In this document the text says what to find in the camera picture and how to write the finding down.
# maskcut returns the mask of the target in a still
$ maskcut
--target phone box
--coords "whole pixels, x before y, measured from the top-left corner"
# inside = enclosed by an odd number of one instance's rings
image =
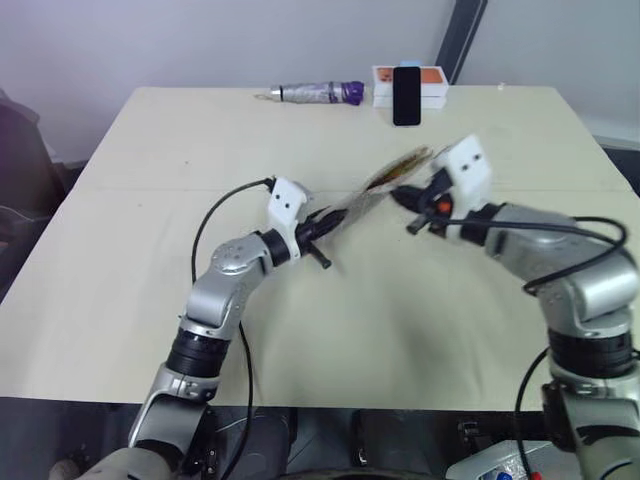
[[[373,67],[373,106],[390,108],[393,99],[393,69]],[[442,108],[446,104],[449,82],[440,67],[420,67],[420,96],[422,108]]]

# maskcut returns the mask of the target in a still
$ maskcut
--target gray wall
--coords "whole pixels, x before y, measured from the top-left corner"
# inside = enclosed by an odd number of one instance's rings
[[[458,82],[552,85],[591,133],[640,144],[640,1],[489,0]]]
[[[88,158],[138,86],[370,81],[435,61],[449,0],[1,0],[0,88]]]

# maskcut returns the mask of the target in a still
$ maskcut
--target beige tabletop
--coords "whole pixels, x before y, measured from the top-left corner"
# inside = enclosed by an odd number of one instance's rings
[[[142,401],[176,333],[202,215],[265,175],[302,182],[321,206],[418,144],[475,132],[496,202],[619,218],[640,254],[637,197],[552,89],[454,87],[412,129],[366,105],[254,93],[134,93],[0,305],[0,395]],[[267,200],[245,192],[212,217],[199,271],[221,242],[264,228]],[[322,245],[331,269],[304,259],[265,280],[244,320],[257,404],[513,408],[546,344],[536,301],[480,249],[409,236],[411,219],[385,201]],[[526,408],[541,407],[546,378],[543,364]],[[246,388],[234,341],[216,403],[244,404]]]

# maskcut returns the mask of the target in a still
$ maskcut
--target cable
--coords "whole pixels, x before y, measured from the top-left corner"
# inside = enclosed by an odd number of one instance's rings
[[[463,225],[463,226],[471,226],[471,227],[482,227],[482,228],[510,228],[514,230],[541,230],[548,232],[562,232],[562,233],[571,233],[574,235],[580,235],[583,237],[589,237],[596,240],[600,240],[601,242],[608,243],[611,245],[610,248],[605,250],[598,255],[595,255],[583,262],[576,263],[575,265],[571,265],[570,267],[562,268],[556,272],[550,273],[548,275],[544,275],[542,277],[530,280],[525,283],[522,287],[523,290],[529,295],[536,294],[537,289],[545,284],[552,282],[554,280],[558,280],[560,278],[567,277],[576,272],[589,268],[597,263],[602,262],[605,258],[617,253],[622,249],[624,244],[627,242],[628,234],[626,227],[610,218],[604,217],[574,217],[574,220],[577,222],[598,222],[605,223],[608,225],[612,225],[616,227],[620,232],[620,238],[618,240],[614,240],[611,237],[606,235],[602,235],[598,232],[594,232],[592,230],[586,230],[579,227],[574,227],[570,225],[557,225],[553,223],[544,223],[544,222],[502,222],[497,220],[481,220],[475,218],[465,218],[465,219],[451,219],[448,217],[443,217],[439,215],[433,215],[429,211],[423,211],[423,215],[427,218],[427,220],[431,223],[437,223],[441,225]]]
[[[522,378],[522,382],[520,382],[520,387],[518,388],[518,396],[516,398],[516,406],[513,410],[513,430],[516,435],[516,444],[518,445],[518,453],[520,454],[520,462],[522,463],[522,467],[525,471],[525,478],[532,479],[531,475],[531,465],[529,465],[529,460],[527,460],[527,453],[524,451],[524,440],[522,439],[522,431],[520,430],[520,413],[522,408],[522,398],[524,397],[524,392],[527,388],[527,384],[529,383],[529,379],[535,369],[540,365],[542,360],[544,360],[547,356],[548,348],[545,348],[542,352],[538,354],[535,360],[529,365],[527,369],[527,373],[524,374]]]
[[[253,187],[257,187],[259,185],[266,185],[267,188],[271,191],[273,190],[274,180],[272,178],[265,178],[263,180],[256,180],[255,182],[246,183],[238,188],[234,188],[230,192],[224,194],[206,213],[203,217],[202,222],[200,222],[200,226],[198,227],[198,232],[196,233],[195,238],[193,239],[193,247],[191,248],[191,283],[195,283],[197,279],[196,275],[196,257],[198,254],[198,245],[200,243],[200,237],[202,236],[202,232],[207,225],[207,222],[213,215],[220,205],[222,205],[229,198],[234,196],[236,193],[242,192],[244,190],[248,190]],[[242,339],[242,345],[244,347],[244,354],[247,361],[247,377],[249,381],[249,398],[247,399],[247,416],[246,423],[244,425],[244,429],[242,430],[242,436],[240,437],[240,441],[238,443],[238,447],[227,466],[227,469],[222,474],[221,480],[227,480],[233,469],[236,467],[238,462],[240,461],[240,457],[242,457],[242,452],[247,444],[247,440],[249,439],[249,432],[251,431],[251,421],[252,421],[252,410],[253,410],[253,364],[251,361],[251,349],[249,348],[249,342],[247,341],[247,336],[244,333],[244,328],[242,327],[242,323],[239,324],[240,330],[240,338]]]
[[[14,210],[11,207],[7,207],[6,205],[0,205],[0,210],[6,210],[7,212],[11,212],[14,215],[19,216],[20,218],[22,218],[23,220],[27,220],[28,222],[35,222],[35,218],[31,218],[31,217],[27,217],[26,215],[23,215],[22,213],[20,213],[17,210]]]
[[[244,190],[248,190],[259,185],[266,185],[267,188],[272,189],[273,179],[265,178],[263,180],[256,180],[255,182],[246,183],[238,188],[234,188],[230,192],[225,193],[206,213],[206,215],[202,219],[202,222],[200,222],[196,237],[193,239],[193,247],[191,248],[191,283],[196,283],[196,254],[198,253],[198,244],[200,243],[200,237],[202,236],[204,227],[207,226],[207,222],[211,218],[211,215],[213,215],[213,212],[215,212],[218,207],[220,207],[220,205],[229,200],[229,198],[233,197],[236,193],[240,193]]]

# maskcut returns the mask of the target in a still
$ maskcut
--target smartphone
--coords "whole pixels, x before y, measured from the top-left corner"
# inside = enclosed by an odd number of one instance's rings
[[[420,67],[393,69],[393,124],[420,125]]]

